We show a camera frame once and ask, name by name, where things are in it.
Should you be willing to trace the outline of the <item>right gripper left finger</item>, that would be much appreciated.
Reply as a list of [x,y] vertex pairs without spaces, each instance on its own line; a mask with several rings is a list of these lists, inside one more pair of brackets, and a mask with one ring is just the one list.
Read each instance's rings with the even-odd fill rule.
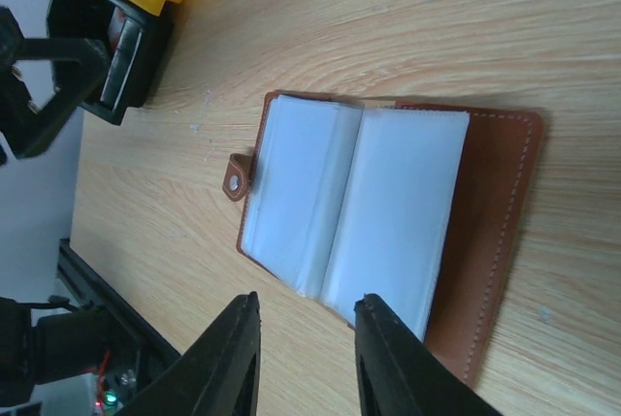
[[254,415],[261,364],[258,294],[236,296],[120,415]]

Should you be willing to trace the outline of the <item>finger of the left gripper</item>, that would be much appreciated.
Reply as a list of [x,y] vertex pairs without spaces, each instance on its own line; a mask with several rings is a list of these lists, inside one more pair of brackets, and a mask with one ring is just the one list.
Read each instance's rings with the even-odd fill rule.
[[[33,102],[16,64],[48,61],[69,65],[69,79],[41,106]],[[105,45],[85,38],[26,38],[12,11],[1,8],[1,135],[16,159],[45,153],[75,109],[104,81]]]

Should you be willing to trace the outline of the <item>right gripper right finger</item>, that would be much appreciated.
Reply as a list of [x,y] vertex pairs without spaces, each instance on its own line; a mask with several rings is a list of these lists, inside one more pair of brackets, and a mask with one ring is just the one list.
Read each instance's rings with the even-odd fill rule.
[[355,304],[355,353],[363,415],[497,415],[451,374],[377,294]]

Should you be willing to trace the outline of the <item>white red card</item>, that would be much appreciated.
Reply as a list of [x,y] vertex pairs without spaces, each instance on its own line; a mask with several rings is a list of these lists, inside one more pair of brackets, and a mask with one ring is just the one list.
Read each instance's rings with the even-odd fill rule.
[[124,23],[125,12],[119,7],[115,7],[108,27],[108,39],[112,51],[117,48]]

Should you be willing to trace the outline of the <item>brown leather card holder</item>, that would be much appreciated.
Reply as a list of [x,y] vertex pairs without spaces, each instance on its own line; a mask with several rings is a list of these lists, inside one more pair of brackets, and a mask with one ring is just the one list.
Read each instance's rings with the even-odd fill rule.
[[533,111],[271,92],[223,179],[238,251],[346,323],[382,296],[473,387],[542,137]]

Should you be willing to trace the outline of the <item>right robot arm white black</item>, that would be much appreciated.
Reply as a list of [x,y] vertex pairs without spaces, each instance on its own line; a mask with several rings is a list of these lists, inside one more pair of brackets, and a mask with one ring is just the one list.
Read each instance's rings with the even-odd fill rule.
[[[1,404],[35,386],[103,370],[113,326],[103,309],[34,323],[31,305],[1,301]],[[125,403],[123,415],[253,415],[261,352],[256,292],[235,297],[169,368]],[[355,358],[364,415],[495,415],[497,409],[448,371],[377,294],[355,305]]]

